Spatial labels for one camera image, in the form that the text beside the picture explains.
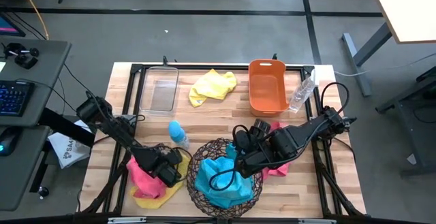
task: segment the pink cloth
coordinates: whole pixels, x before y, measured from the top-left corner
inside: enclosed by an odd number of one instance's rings
[[[131,181],[138,187],[134,197],[156,199],[165,195],[165,184],[158,177],[153,178],[141,170],[134,157],[127,163],[127,169],[130,171]]]
[[[282,127],[286,127],[286,125],[284,125],[283,123],[280,123],[280,122],[273,122],[271,124],[271,129],[270,130],[274,131],[274,130],[276,130],[278,128],[282,128]],[[271,176],[280,176],[280,177],[286,176],[287,175],[287,168],[288,168],[289,164],[290,164],[290,162],[289,163],[285,163],[284,165],[280,166],[277,170],[270,170],[270,168],[265,167],[262,170],[262,173],[264,175],[263,179],[264,180],[267,179],[269,175],[271,175]]]

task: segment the keyboard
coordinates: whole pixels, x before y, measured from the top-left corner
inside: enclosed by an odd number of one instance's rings
[[[34,88],[32,82],[0,80],[0,116],[22,116]]]

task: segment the orange basket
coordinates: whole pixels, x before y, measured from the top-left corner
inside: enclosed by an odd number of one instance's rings
[[[289,108],[285,71],[285,63],[278,60],[254,60],[250,63],[249,96],[254,116],[278,116]]]

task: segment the yellow towel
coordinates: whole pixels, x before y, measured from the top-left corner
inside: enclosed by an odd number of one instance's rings
[[[236,77],[230,71],[224,75],[219,75],[214,69],[204,74],[191,87],[189,100],[196,108],[201,106],[207,97],[215,99],[224,99],[227,93],[233,91],[236,86]]]
[[[186,157],[182,153],[182,162],[178,165],[178,171],[182,175],[182,177],[185,177],[188,172],[188,165],[190,159]],[[158,209],[162,204],[164,204],[166,201],[168,201],[176,192],[179,190],[183,185],[183,182],[178,182],[175,184],[172,188],[167,188],[165,195],[157,198],[157,199],[145,199],[140,197],[134,197],[135,192],[138,190],[137,186],[134,186],[130,189],[130,196],[135,200],[136,204],[141,208],[147,208],[147,209]]]

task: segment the computer monitor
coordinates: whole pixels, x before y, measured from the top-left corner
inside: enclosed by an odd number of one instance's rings
[[[0,35],[24,37],[26,33],[0,13]]]

